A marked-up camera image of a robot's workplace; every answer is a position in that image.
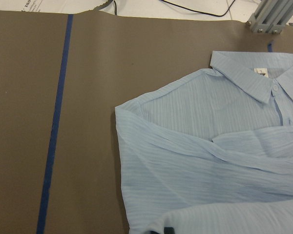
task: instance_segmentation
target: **shirt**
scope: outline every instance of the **shirt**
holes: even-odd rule
[[[213,52],[211,66],[115,109],[132,234],[175,209],[293,198],[293,55]]]
[[[167,212],[144,234],[293,234],[293,199],[279,202],[213,203]]]
[[[293,54],[213,52],[210,65],[138,98],[142,117],[211,140],[293,125]],[[268,78],[253,71],[267,68]]]

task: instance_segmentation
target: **shirt collar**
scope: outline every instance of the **shirt collar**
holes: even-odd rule
[[[293,101],[293,54],[213,51],[210,65],[245,93],[264,103],[269,102],[273,79],[253,69],[282,68],[285,72],[276,80]]]

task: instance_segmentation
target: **light blue shirt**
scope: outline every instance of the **light blue shirt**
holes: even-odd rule
[[[131,234],[175,209],[293,198],[293,55],[210,65],[115,109]]]

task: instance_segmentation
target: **blue tape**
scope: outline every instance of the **blue tape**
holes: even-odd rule
[[[58,90],[57,90],[57,96],[56,96],[55,106],[54,106],[53,123],[52,123],[52,129],[51,129],[47,162],[46,162],[45,171],[44,171],[42,196],[40,201],[40,209],[39,209],[37,231],[36,231],[37,234],[43,234],[44,232],[45,220],[46,220],[47,209],[48,209],[49,190],[51,186],[52,169],[53,169],[53,163],[54,163],[54,157],[55,157],[55,149],[57,145],[57,137],[58,137],[60,115],[61,115],[63,89],[64,89],[64,82],[65,82],[65,75],[66,75],[72,23],[73,23],[73,15],[68,15],[63,54],[62,54],[61,69],[60,69],[60,75],[59,75]]]
[[[268,43],[268,45],[267,45],[268,52],[272,52],[272,45],[273,45],[273,43],[274,43],[273,40]]]

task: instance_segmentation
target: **shirt tag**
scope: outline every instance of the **shirt tag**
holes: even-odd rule
[[[267,68],[254,68],[254,71],[260,75],[263,75],[263,76],[269,78]]]

